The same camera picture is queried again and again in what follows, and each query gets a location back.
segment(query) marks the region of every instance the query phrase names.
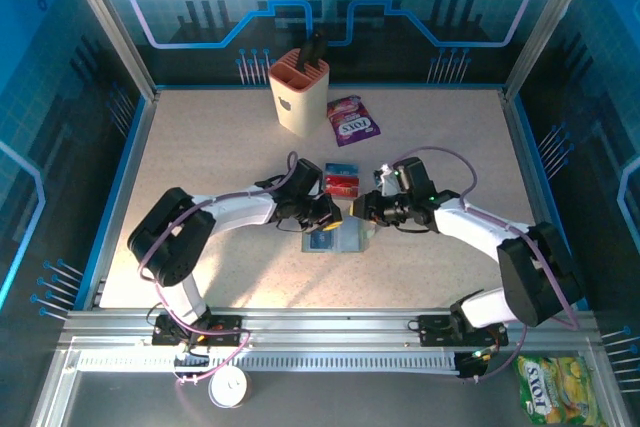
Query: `glass panel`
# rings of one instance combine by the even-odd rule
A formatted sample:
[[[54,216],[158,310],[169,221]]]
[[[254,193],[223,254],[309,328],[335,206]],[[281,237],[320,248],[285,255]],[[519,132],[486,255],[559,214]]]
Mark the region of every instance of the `glass panel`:
[[[5,427],[28,425],[62,325],[57,316],[77,292],[79,275],[57,261],[80,275],[85,269],[139,93],[85,0],[0,0],[0,12]]]
[[[546,0],[113,0],[159,84],[266,84],[312,29],[333,82],[503,83]]]
[[[639,2],[574,0],[521,92],[604,334],[640,331]]]

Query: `black bracket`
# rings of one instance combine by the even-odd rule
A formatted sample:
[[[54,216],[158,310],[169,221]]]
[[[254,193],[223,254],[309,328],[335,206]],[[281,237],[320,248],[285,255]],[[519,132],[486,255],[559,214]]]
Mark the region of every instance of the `black bracket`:
[[[495,345],[496,339],[500,347],[509,345],[509,337],[502,324],[467,332],[462,338],[458,338],[450,327],[448,315],[420,315],[417,322],[420,347],[491,347]]]
[[[242,317],[239,315],[205,314],[197,321],[197,328],[205,331],[234,330],[241,327]],[[188,342],[192,347],[238,347],[240,335],[240,332],[211,336],[191,334],[180,327],[168,314],[160,314],[156,318],[151,345],[179,345],[180,342]]]

